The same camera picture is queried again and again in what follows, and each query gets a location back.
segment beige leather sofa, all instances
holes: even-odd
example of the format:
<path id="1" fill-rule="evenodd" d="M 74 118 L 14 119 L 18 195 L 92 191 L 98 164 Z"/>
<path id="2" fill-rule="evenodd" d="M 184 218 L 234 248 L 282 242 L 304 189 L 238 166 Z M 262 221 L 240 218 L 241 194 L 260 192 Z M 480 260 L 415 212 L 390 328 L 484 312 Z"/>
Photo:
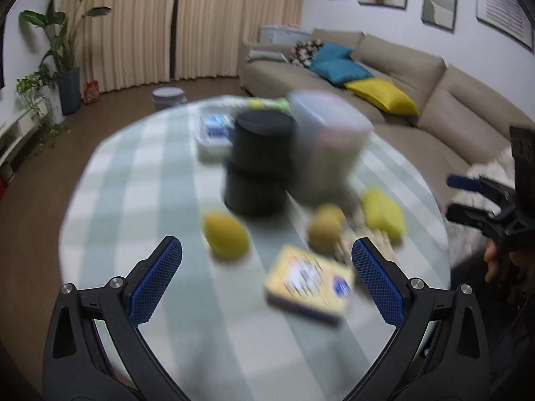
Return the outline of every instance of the beige leather sofa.
<path id="1" fill-rule="evenodd" d="M 459 69 L 446 67 L 441 57 L 362 32 L 315 29 L 312 39 L 318 38 L 352 48 L 355 61 L 404 91 L 420 115 L 406 119 L 385 114 L 308 69 L 266 60 L 245 62 L 250 49 L 276 50 L 288 56 L 288 45 L 244 43 L 241 85 L 253 96 L 264 98 L 284 97 L 295 89 L 323 90 L 343 97 L 420 171 L 441 210 L 455 193 L 446 186 L 449 174 L 463 174 L 472 164 L 498 156 L 509 143 L 510 124 L 533 125 L 503 96 Z"/>

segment sofa backrest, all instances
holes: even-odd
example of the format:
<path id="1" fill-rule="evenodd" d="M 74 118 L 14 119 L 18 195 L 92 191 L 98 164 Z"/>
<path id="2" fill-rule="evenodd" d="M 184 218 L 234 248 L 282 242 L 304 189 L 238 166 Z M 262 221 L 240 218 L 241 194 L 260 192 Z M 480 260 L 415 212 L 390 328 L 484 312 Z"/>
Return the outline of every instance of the sofa backrest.
<path id="1" fill-rule="evenodd" d="M 356 51 L 356 60 L 370 72 L 390 80 L 405 92 L 421 112 L 446 70 L 442 57 L 424 53 L 366 34 Z"/>
<path id="2" fill-rule="evenodd" d="M 362 31 L 314 29 L 310 39 L 321 39 L 323 42 L 334 42 L 347 48 L 357 49 L 363 38 Z"/>
<path id="3" fill-rule="evenodd" d="M 450 66 L 418 121 L 470 164 L 492 161 L 509 144 L 509 125 L 533 126 L 499 93 Z"/>

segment yellow box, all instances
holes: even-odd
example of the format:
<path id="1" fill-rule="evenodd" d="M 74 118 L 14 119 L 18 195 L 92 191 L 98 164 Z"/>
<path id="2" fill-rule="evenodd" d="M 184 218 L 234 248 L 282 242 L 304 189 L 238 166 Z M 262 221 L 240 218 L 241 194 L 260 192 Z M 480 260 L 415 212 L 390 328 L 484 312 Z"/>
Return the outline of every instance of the yellow box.
<path id="1" fill-rule="evenodd" d="M 267 275 L 267 299 L 299 313 L 338 321 L 346 311 L 355 270 L 285 245 Z"/>

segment brown floor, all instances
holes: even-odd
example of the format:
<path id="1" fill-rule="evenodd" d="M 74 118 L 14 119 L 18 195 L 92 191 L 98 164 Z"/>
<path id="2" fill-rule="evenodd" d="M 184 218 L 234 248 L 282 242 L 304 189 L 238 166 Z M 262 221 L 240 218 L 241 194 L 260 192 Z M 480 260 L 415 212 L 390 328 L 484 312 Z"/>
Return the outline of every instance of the brown floor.
<path id="1" fill-rule="evenodd" d="M 238 79 L 172 82 L 189 101 L 246 96 Z M 98 143 L 154 108 L 154 85 L 106 93 L 68 117 L 71 134 L 23 163 L 0 201 L 0 340 L 26 378 L 41 390 L 50 313 L 61 287 L 58 234 L 71 193 Z"/>

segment sofa armrest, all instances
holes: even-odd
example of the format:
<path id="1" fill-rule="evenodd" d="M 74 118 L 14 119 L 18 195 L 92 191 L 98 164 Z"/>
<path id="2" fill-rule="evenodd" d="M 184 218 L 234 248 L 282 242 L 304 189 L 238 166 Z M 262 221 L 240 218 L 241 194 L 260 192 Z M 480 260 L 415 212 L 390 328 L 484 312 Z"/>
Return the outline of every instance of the sofa armrest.
<path id="1" fill-rule="evenodd" d="M 248 42 L 243 41 L 241 43 L 241 49 L 240 49 L 240 57 L 239 61 L 237 63 L 237 74 L 241 78 L 242 76 L 242 68 L 247 63 L 247 56 L 249 55 L 249 51 L 252 49 L 255 49 L 257 51 L 272 51 L 275 53 L 282 53 L 284 57 L 289 58 L 290 52 L 292 51 L 293 45 L 285 45 L 285 44 L 260 44 L 258 42 Z"/>

